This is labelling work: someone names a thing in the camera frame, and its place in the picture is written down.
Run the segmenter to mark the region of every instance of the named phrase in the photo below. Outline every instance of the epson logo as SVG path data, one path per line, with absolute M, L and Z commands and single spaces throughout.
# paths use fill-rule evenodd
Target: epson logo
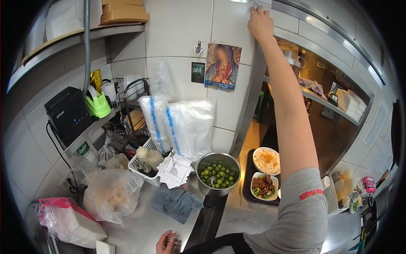
M 56 118 L 58 119 L 61 115 L 63 115 L 63 113 L 65 113 L 65 111 L 60 112 L 60 113 L 56 116 Z

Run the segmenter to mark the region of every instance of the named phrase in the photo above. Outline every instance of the green stool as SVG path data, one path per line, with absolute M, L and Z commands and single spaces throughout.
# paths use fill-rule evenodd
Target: green stool
M 253 119 L 255 119 L 257 123 L 259 123 L 259 119 L 261 117 L 262 102 L 263 102 L 263 91 L 259 93 L 259 105 L 257 105 L 258 108 L 257 114 L 254 114 L 253 116 Z

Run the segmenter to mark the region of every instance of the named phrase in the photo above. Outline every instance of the hand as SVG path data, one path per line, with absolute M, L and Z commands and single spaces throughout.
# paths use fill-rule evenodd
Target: hand
M 248 30 L 259 43 L 269 40 L 274 34 L 274 20 L 269 18 L 269 11 L 262 7 L 251 7 L 251 19 L 248 21 Z
M 163 233 L 161 238 L 159 238 L 158 242 L 156 243 L 156 254 L 171 254 L 173 246 L 177 241 L 177 238 L 171 237 L 174 237 L 175 235 L 176 233 L 172 233 L 172 230 L 168 230 Z

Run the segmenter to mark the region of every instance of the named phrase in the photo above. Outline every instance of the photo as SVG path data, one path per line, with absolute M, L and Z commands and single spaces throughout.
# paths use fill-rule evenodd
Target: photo
M 204 86 L 227 92 L 234 91 L 240 58 L 240 47 L 209 43 Z
M 204 83 L 204 63 L 192 62 L 192 82 Z

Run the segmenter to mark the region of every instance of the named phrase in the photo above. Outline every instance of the shelf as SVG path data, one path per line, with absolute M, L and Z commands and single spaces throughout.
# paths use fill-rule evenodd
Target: shelf
M 269 77 L 264 76 L 264 82 L 269 83 Z M 299 85 L 300 89 L 302 90 L 302 95 L 304 97 L 307 97 L 309 99 L 314 100 L 315 102 L 320 103 L 323 106 L 326 106 L 327 108 L 333 110 L 334 112 L 339 113 L 341 116 L 343 116 L 344 118 L 346 118 L 348 121 L 352 122 L 353 124 L 355 124 L 356 126 L 359 126 L 359 122 L 357 120 L 355 120 L 354 118 L 352 118 L 351 116 L 349 116 L 345 111 L 343 111 L 339 106 L 336 107 L 333 104 L 329 103 L 327 100 L 323 99 L 320 95 L 315 94 L 314 92 L 312 92 L 311 90 L 307 89 L 306 87 Z
M 141 23 L 98 26 L 90 30 L 90 40 L 105 39 L 107 63 L 111 63 L 132 40 L 144 32 L 144 29 L 144 24 Z M 43 61 L 83 43 L 83 29 L 45 42 L 23 59 L 22 65 L 13 73 L 9 80 L 7 92 L 19 79 Z
M 100 118 L 98 121 L 92 123 L 80 136 L 78 136 L 75 141 L 72 142 L 66 149 L 65 154 L 70 158 L 74 152 L 87 140 L 93 135 L 98 129 L 100 129 L 105 123 L 107 123 L 110 119 L 112 119 L 118 110 L 116 108 L 112 108 L 110 114 L 107 116 Z

